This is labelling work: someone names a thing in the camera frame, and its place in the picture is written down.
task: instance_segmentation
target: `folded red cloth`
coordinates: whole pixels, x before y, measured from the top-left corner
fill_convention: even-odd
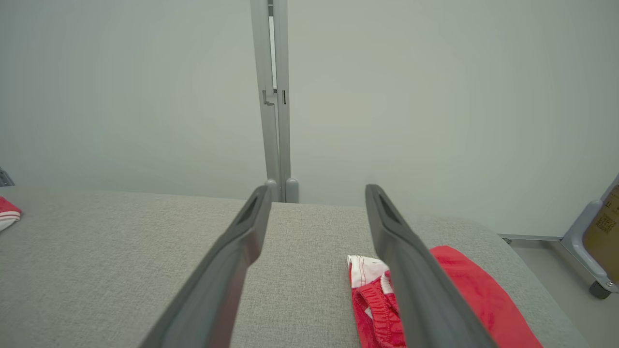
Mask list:
[[[437,246],[430,253],[499,347],[542,347],[509,295],[488,273],[449,246]],[[406,347],[387,266],[362,256],[349,256],[348,265],[362,348]]]
[[[7,228],[15,221],[19,221],[22,211],[15,207],[4,197],[0,197],[0,231]]]

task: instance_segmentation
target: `gray fabric surface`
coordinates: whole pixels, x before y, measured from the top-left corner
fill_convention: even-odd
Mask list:
[[[135,347],[243,201],[0,188],[23,219],[0,232],[0,347]],[[587,347],[517,254],[473,222],[408,217],[510,294],[545,347]],[[365,210],[273,204],[232,347],[359,347],[346,256],[375,256]]]

